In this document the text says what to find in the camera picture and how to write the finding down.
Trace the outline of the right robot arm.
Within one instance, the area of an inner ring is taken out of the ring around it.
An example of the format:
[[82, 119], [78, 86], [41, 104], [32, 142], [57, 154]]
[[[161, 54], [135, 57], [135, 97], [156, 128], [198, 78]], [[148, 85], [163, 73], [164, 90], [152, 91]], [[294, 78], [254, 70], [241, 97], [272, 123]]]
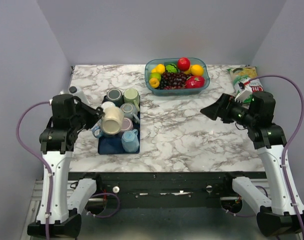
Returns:
[[288, 164], [288, 143], [283, 129], [274, 124], [275, 99], [265, 92], [252, 95], [249, 108], [241, 105], [236, 98], [222, 94], [213, 104], [200, 112], [225, 124], [237, 123], [247, 129], [259, 155], [269, 185], [270, 196], [266, 197], [245, 176], [230, 178], [222, 183], [222, 191], [233, 196], [239, 194], [256, 214], [256, 222], [265, 237], [298, 234], [304, 231], [304, 204], [302, 203]]

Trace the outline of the white and blue mug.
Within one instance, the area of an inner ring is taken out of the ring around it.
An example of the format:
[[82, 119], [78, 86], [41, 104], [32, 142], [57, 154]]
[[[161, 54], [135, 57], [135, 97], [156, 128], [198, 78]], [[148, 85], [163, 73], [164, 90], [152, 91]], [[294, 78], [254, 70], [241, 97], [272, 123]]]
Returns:
[[101, 104], [101, 108], [103, 109], [103, 111], [110, 107], [115, 107], [115, 104], [111, 101], [106, 101]]

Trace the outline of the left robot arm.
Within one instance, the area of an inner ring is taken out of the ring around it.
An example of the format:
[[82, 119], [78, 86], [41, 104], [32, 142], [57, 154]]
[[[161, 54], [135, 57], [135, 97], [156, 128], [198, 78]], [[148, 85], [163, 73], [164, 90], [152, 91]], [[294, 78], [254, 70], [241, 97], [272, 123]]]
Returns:
[[74, 144], [82, 130], [91, 129], [104, 114], [101, 107], [92, 108], [71, 94], [52, 98], [52, 117], [40, 134], [44, 179], [41, 206], [36, 220], [28, 225], [27, 234], [37, 238], [78, 237], [83, 211], [90, 197], [103, 190], [100, 182], [82, 179], [68, 199], [68, 175]]

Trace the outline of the iridescent blue mug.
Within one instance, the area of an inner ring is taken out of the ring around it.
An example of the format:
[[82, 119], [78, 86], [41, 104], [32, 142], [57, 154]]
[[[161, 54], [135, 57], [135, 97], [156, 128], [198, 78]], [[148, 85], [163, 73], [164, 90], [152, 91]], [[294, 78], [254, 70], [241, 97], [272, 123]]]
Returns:
[[117, 135], [117, 134], [119, 134], [119, 133], [120, 133], [120, 131], [115, 132], [115, 133], [113, 133], [113, 134], [111, 134], [111, 133], [106, 133], [106, 132], [104, 132], [104, 131], [102, 130], [102, 128], [101, 128], [100, 126], [98, 126], [98, 125], [92, 128], [92, 135], [93, 135], [94, 138], [96, 138], [96, 139], [99, 139], [99, 138], [102, 138], [102, 137], [111, 138], [111, 137], [113, 137], [113, 136], [115, 136], [115, 135]]

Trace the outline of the dark grey mug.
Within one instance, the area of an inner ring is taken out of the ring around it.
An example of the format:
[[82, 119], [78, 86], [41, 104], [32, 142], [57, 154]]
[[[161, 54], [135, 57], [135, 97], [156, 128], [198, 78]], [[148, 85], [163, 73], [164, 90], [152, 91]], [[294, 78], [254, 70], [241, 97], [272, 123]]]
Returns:
[[106, 99], [109, 102], [113, 102], [117, 107], [124, 104], [123, 93], [118, 88], [110, 89], [107, 92]]

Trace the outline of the cream mug black handle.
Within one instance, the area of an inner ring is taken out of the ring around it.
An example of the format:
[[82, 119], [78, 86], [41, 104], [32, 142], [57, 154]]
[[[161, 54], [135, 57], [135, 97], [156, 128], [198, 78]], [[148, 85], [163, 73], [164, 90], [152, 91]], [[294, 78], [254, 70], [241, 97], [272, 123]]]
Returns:
[[122, 128], [123, 119], [124, 113], [119, 107], [110, 106], [104, 109], [102, 131], [108, 135], [116, 135]]

